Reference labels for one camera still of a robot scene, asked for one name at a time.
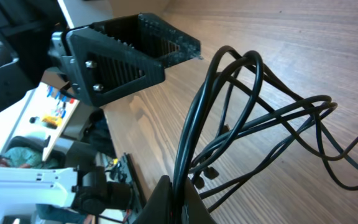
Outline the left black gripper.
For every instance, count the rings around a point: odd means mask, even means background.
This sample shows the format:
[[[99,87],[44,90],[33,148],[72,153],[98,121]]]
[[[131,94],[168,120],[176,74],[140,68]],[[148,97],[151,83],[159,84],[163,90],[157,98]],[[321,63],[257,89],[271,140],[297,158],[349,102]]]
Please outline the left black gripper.
[[[52,34],[67,28],[55,0],[0,0],[0,90],[31,90],[52,66]],[[64,56],[76,96],[103,106],[165,80],[163,65],[89,27],[71,30]]]

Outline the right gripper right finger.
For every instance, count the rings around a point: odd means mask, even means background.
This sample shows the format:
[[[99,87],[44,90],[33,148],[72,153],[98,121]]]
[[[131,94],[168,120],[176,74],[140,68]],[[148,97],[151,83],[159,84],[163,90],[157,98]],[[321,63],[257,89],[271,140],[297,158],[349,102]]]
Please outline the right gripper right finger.
[[[181,222],[183,224],[216,224],[190,179],[185,182]]]

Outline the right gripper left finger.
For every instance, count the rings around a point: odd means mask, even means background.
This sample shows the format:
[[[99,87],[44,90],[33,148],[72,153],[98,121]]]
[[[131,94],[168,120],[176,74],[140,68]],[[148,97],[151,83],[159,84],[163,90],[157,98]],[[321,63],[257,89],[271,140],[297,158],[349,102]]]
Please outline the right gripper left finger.
[[[133,224],[169,224],[172,216],[172,196],[170,177],[163,175]]]

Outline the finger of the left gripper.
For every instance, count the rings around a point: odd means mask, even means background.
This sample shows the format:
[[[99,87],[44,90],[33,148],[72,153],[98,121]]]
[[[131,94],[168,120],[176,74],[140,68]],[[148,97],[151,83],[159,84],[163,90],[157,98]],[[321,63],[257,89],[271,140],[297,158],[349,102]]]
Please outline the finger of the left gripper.
[[[171,67],[201,55],[201,42],[152,13],[95,22],[93,29]]]

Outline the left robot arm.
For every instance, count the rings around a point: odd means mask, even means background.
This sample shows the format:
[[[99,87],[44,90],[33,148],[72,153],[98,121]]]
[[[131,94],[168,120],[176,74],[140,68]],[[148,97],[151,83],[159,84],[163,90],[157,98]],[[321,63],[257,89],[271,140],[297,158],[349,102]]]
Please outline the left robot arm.
[[[161,83],[165,69],[198,57],[201,44],[152,13],[69,28],[57,1],[0,1],[0,112],[36,88],[50,68],[73,97],[102,106]],[[0,167],[0,203],[70,207],[99,215],[127,209],[129,184],[107,182],[101,167]]]

